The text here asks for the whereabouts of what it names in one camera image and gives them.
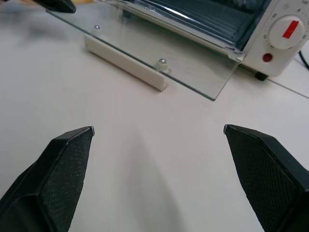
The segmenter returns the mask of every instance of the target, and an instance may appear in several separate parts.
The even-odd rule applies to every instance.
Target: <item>screw head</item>
[[[161,64],[166,64],[166,59],[161,58],[161,59],[159,60],[159,63],[161,63]]]

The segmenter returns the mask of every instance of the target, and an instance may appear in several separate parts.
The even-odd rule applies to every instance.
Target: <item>black power cord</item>
[[[306,68],[309,70],[309,64],[307,63],[306,59],[304,58],[303,56],[303,53],[301,51],[299,51],[299,56],[300,56],[300,59],[301,61],[304,63],[304,65],[306,66]]]

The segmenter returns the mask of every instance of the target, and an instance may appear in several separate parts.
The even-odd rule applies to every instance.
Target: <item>white table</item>
[[[46,13],[2,15],[0,32],[0,196],[52,138],[95,127],[72,232],[262,232],[227,123],[275,136],[309,168],[309,99],[271,81],[238,69],[215,102],[171,80],[159,93]]]

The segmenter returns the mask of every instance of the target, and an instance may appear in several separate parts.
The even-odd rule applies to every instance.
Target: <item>black oven foot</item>
[[[265,81],[268,77],[269,77],[269,76],[267,76],[267,75],[265,75],[265,74],[263,74],[263,73],[261,73],[261,72],[257,72],[257,73],[255,74],[255,78],[258,79],[258,80],[260,80],[260,81]]]

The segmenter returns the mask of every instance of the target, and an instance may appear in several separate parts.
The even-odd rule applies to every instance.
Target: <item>oven dial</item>
[[[288,49],[298,44],[304,37],[306,27],[297,16],[278,19],[269,30],[269,42],[277,49]]]

